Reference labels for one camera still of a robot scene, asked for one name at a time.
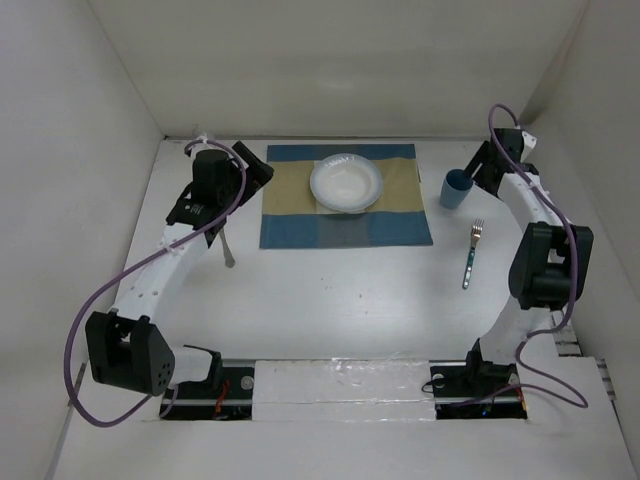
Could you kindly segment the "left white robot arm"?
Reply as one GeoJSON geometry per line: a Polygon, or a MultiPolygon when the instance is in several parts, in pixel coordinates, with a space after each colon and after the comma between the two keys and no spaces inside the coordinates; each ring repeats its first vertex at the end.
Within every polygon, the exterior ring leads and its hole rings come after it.
{"type": "Polygon", "coordinates": [[[172,347],[160,325],[214,242],[222,245],[226,267],[234,266],[225,235],[228,217],[272,179],[274,170],[242,142],[224,147],[200,137],[185,153],[192,160],[192,180],[166,218],[156,257],[108,312],[92,313],[85,325],[92,376],[99,384],[149,396],[183,383],[205,397],[222,387],[220,353],[172,347]]]}

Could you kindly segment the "blue cup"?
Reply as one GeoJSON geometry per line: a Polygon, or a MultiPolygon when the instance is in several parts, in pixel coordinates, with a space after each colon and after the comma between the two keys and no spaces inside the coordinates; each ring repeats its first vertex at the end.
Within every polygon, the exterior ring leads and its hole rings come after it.
{"type": "Polygon", "coordinates": [[[444,177],[440,205],[449,210],[457,209],[473,187],[473,180],[462,169],[452,169],[444,177]]]}

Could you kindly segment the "white blue-rimmed plate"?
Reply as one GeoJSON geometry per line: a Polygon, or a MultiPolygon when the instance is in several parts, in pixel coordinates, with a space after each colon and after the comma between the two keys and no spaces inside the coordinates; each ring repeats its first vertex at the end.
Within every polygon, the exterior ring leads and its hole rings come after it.
{"type": "Polygon", "coordinates": [[[383,192],[380,170],[357,154],[335,154],[316,162],[309,184],[320,205],[348,214],[365,211],[383,192]]]}

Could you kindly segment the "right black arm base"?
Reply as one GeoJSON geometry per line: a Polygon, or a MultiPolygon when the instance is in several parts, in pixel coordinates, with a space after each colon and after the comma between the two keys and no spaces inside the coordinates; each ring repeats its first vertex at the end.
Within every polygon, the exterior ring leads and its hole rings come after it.
{"type": "Polygon", "coordinates": [[[517,384],[516,366],[491,364],[473,367],[464,361],[432,362],[430,378],[422,387],[433,395],[437,420],[526,420],[519,389],[496,391],[517,384]]]}

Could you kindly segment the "silver knife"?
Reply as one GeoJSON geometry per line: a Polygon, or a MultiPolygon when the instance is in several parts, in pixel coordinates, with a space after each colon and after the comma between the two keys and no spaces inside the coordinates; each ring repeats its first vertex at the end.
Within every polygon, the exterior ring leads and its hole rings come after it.
{"type": "Polygon", "coordinates": [[[227,241],[225,231],[223,229],[219,231],[218,237],[220,238],[221,245],[222,245],[225,266],[227,268],[233,268],[235,266],[236,261],[230,249],[229,243],[227,241]]]}

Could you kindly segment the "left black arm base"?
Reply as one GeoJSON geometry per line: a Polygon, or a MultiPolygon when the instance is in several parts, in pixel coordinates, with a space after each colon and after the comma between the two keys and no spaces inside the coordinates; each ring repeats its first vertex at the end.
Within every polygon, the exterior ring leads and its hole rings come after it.
{"type": "Polygon", "coordinates": [[[173,392],[167,390],[159,408],[169,421],[244,421],[252,419],[255,384],[253,360],[223,360],[214,380],[185,382],[170,410],[173,392]]]}

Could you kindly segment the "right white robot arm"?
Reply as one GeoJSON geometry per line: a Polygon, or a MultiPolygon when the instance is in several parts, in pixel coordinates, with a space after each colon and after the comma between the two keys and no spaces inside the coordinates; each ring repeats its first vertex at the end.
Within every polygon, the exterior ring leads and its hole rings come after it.
{"type": "Polygon", "coordinates": [[[561,331],[586,280],[593,232],[576,226],[543,189],[538,170],[526,162],[535,138],[519,127],[492,128],[467,165],[475,185],[501,200],[523,232],[508,273],[510,297],[489,331],[468,352],[462,381],[472,395],[491,398],[513,389],[526,343],[561,331]],[[554,312],[555,327],[543,327],[554,312]]]}

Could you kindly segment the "blue beige cloth placemat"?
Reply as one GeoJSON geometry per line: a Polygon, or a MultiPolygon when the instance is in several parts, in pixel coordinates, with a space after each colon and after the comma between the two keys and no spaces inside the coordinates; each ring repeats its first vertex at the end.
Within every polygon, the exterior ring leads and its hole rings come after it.
{"type": "Polygon", "coordinates": [[[263,249],[430,246],[413,144],[267,148],[263,249]]]}

